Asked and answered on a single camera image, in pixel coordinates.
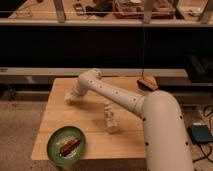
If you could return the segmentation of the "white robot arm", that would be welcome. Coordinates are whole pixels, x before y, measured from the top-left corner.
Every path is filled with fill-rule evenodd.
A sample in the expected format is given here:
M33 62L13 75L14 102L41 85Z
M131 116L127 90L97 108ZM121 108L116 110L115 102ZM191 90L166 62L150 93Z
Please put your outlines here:
M91 90L139 117L143 123L147 171L194 171L176 98L161 90L140 95L105 83L101 77L97 68L81 73L69 95L81 97Z

